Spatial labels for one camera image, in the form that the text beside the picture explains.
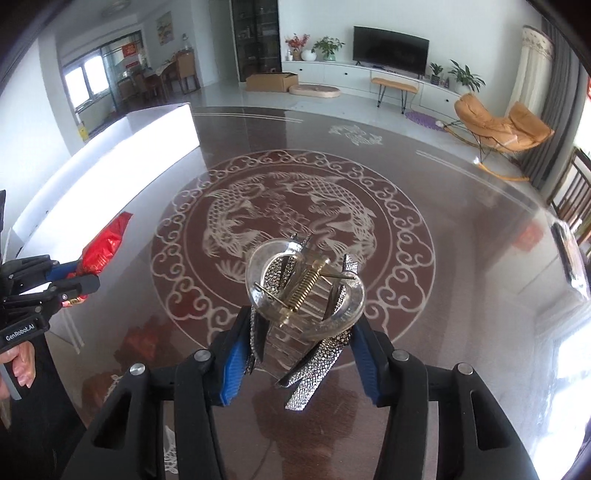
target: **television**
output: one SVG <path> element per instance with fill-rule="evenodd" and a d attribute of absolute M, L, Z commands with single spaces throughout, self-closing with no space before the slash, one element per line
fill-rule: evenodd
<path fill-rule="evenodd" d="M 353 60 L 425 75 L 429 41 L 404 33 L 355 27 Z"/>

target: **red package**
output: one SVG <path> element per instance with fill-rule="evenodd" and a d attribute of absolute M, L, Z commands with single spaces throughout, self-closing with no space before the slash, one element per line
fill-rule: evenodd
<path fill-rule="evenodd" d="M 99 234 L 82 250 L 82 259 L 78 263 L 75 273 L 71 273 L 67 278 L 80 277 L 81 275 L 98 275 L 106 267 L 107 263 L 117 253 L 123 234 L 129 223 L 132 214 L 121 212 L 115 219 L 103 228 Z M 88 295 L 80 295 L 76 299 L 62 302 L 64 307 L 70 307 L 74 304 L 82 303 Z"/>

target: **white tv cabinet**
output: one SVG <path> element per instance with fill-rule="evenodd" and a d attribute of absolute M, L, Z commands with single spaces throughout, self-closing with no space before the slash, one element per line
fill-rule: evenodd
<path fill-rule="evenodd" d="M 449 89 L 432 85 L 427 80 L 335 61 L 283 61 L 282 69 L 284 72 L 297 73 L 300 83 L 338 87 L 343 93 L 349 95 L 375 99 L 376 105 L 379 87 L 371 83 L 372 78 L 378 77 L 414 85 L 418 87 L 418 93 L 414 96 L 411 93 L 408 94 L 407 109 L 423 112 L 443 121 L 457 120 L 453 105 L 460 95 Z M 400 106 L 400 90 L 386 89 L 383 101 Z"/>

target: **dining chair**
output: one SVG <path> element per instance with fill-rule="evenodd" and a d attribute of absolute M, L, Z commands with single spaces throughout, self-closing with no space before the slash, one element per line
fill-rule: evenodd
<path fill-rule="evenodd" d="M 192 51 L 184 51 L 177 53 L 177 78 L 183 93 L 191 93 L 199 90 L 199 79 L 197 78 L 197 70 L 195 68 L 195 54 Z M 189 77 L 193 77 L 195 88 L 189 89 Z"/>
<path fill-rule="evenodd" d="M 569 224 L 579 245 L 591 238 L 591 159 L 580 148 L 573 149 L 548 202 Z"/>

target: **flower vase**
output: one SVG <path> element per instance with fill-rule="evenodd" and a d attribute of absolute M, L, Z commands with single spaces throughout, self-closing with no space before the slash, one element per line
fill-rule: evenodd
<path fill-rule="evenodd" d="M 315 61 L 316 52 L 311 50 L 303 50 L 301 53 L 301 59 L 304 61 Z"/>

